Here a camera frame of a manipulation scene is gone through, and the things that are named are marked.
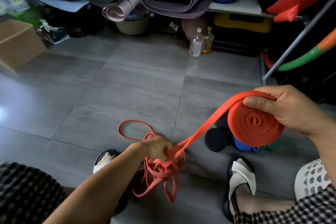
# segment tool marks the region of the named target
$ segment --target left hand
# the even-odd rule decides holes
[[[164,149],[171,149],[173,143],[162,136],[156,136],[146,139],[141,142],[145,148],[146,156],[153,159],[160,159],[162,162],[166,162],[167,156],[164,153]]]

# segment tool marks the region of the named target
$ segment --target checkered pants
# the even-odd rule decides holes
[[[334,224],[336,223],[336,192],[332,185],[295,202],[286,211],[236,213],[236,224]]]
[[[45,172],[0,163],[0,224],[43,223],[64,199],[63,187]]]

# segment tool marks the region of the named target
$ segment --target cardboard box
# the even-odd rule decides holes
[[[17,20],[0,24],[0,65],[16,69],[46,50],[31,24]]]

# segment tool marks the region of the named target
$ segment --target coiled resistance band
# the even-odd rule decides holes
[[[176,176],[186,161],[186,154],[184,150],[206,133],[212,124],[214,124],[228,110],[229,113],[227,120],[230,130],[234,137],[242,143],[252,147],[259,147],[268,145],[277,140],[282,133],[284,128],[283,125],[280,124],[273,115],[245,106],[243,104],[243,100],[246,97],[263,97],[273,101],[276,100],[266,93],[255,90],[241,92],[228,99],[191,137],[173,146],[170,151],[167,149],[165,150],[168,157],[167,162],[163,163],[159,159],[145,158],[145,174],[142,181],[146,181],[148,187],[145,192],[141,194],[137,194],[133,189],[134,195],[141,197],[155,188],[158,183],[163,182],[168,200],[170,202],[174,202],[177,192]],[[144,124],[148,127],[149,133],[145,135],[144,139],[126,137],[121,133],[121,127],[127,122],[138,122]],[[137,141],[147,140],[155,135],[159,135],[154,133],[148,124],[139,120],[124,121],[119,125],[118,131],[122,137]],[[172,193],[170,193],[167,188],[167,181],[169,177],[172,178]]]
[[[336,46],[336,28],[309,52],[297,58],[296,60],[280,65],[277,68],[277,71],[289,71],[308,64],[310,61],[317,59],[319,56],[334,46]],[[264,51],[263,56],[265,65],[268,67],[268,69],[271,69],[274,66],[274,62],[271,61],[268,52]]]

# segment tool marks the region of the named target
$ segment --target hand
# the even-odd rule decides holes
[[[335,121],[319,106],[293,86],[265,86],[255,90],[264,92],[276,101],[260,97],[247,97],[244,105],[270,113],[284,126],[311,139],[335,127]]]
[[[173,146],[171,141],[168,141],[164,137],[156,136],[144,140],[141,142],[145,149],[145,154],[149,158],[160,159],[163,162],[166,162],[167,156],[164,153],[164,149],[171,149]]]

